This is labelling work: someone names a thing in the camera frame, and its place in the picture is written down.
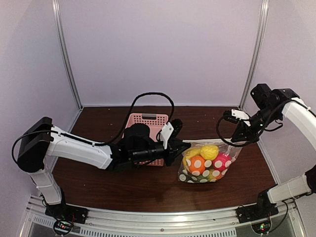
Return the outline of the yellow toy bananas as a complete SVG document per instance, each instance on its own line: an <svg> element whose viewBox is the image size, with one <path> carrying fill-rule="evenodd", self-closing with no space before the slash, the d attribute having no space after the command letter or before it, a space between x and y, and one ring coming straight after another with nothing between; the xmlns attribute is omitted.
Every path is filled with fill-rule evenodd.
<svg viewBox="0 0 316 237"><path fill-rule="evenodd" d="M187 165L187 160L190 160L192 157L197 156L200 154L200 148L192 148L188 149L183 154L182 163L185 168L188 168L189 165Z"/></svg>

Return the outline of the orange toy fruit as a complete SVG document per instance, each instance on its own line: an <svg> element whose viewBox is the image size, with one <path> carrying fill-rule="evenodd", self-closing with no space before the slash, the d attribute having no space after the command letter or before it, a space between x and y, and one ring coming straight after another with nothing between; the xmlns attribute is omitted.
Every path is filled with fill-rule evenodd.
<svg viewBox="0 0 316 237"><path fill-rule="evenodd" d="M194 156L190 158L189 171L193 175L201 175L205 171L205 159L202 156Z"/></svg>

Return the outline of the clear dotted zip bag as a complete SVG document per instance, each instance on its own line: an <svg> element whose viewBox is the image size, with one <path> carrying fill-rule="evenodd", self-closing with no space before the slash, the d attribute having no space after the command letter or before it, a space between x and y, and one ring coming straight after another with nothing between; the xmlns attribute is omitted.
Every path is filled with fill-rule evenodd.
<svg viewBox="0 0 316 237"><path fill-rule="evenodd" d="M241 151L241 147L234 147L234 146L228 145L224 143L221 139L186 140L185 142L191 143L191 147L189 149L202 148L202 146L206 146L206 145L216 145L219 148L219 153L228 154L232 158L232 164L236 161ZM217 181L219 181L225 176L225 174L227 173L228 169L230 168L232 164L224 171L219 171L219 170L214 169L212 162L213 160L205 160L204 165L206 169L201 175L203 175L204 177L211 175L214 178L216 178ZM193 175L193 174L190 173L189 167L185 168L183 166L183 163L181 162L180 168L178 170L178 181L185 183L186 176L188 175Z"/></svg>

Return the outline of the red toy apple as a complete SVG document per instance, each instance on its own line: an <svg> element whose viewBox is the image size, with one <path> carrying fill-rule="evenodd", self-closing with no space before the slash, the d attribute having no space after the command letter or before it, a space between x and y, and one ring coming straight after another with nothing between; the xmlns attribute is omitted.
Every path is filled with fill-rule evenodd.
<svg viewBox="0 0 316 237"><path fill-rule="evenodd" d="M215 170L224 171L232 164L232 158L228 154L219 153L212 164Z"/></svg>

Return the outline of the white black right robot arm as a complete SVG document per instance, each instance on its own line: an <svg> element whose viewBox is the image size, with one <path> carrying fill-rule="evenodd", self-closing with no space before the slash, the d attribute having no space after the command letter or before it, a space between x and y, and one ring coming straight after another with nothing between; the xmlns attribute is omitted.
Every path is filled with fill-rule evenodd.
<svg viewBox="0 0 316 237"><path fill-rule="evenodd" d="M240 218L274 215L284 200L316 192L316 114L290 88L271 89L257 84L250 96L258 111L250 116L241 109L228 111L235 123L230 142L235 147L257 143L277 184L261 191L255 204L240 207Z"/></svg>

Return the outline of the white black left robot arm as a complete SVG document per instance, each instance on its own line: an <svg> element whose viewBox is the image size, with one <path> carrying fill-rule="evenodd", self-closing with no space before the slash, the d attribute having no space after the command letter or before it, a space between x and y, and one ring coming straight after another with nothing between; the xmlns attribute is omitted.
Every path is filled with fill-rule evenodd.
<svg viewBox="0 0 316 237"><path fill-rule="evenodd" d="M182 122L167 122L156 139L150 137L151 129L143 123L135 123L123 129L123 137L116 143L102 143L67 133L43 117L28 129L14 144L20 145L18 156L13 160L28 173L46 203L60 219L71 215L65 204L64 193L56 184L45 158L62 157L95 166L107 171L124 171L163 159L167 166L191 147L190 143L177 138Z"/></svg>

